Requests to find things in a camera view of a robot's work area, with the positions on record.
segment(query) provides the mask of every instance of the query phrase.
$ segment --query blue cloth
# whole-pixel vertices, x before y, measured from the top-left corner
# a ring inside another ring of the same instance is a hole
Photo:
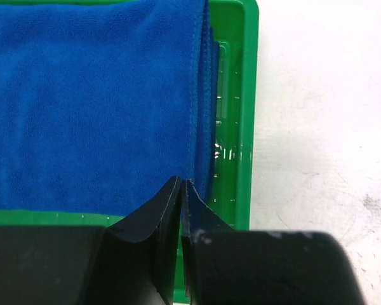
[[[0,209],[127,215],[172,175],[206,200],[216,48],[205,0],[0,5]]]

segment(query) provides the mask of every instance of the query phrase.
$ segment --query blue towel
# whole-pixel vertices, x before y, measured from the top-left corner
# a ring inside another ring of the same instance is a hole
[[[209,19],[205,0],[0,5],[0,209],[127,215],[172,175],[207,200]]]

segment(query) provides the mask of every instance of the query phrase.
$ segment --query folded towel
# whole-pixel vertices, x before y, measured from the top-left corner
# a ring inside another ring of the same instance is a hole
[[[207,199],[218,45],[205,0],[0,5],[0,209],[127,215]]]

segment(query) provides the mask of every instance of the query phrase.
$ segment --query towel fold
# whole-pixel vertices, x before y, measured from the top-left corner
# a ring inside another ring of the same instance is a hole
[[[172,175],[207,200],[205,0],[0,5],[0,209],[127,215]]]

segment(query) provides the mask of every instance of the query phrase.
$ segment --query plastic container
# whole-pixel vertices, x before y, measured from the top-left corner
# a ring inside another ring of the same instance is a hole
[[[104,4],[116,0],[0,0],[0,4]],[[236,229],[248,229],[253,156],[258,8],[255,0],[211,0],[211,24],[220,42],[216,115],[215,178],[208,203]],[[61,212],[0,211],[0,224],[98,224],[120,217]],[[184,294],[182,246],[179,245],[175,302]]]

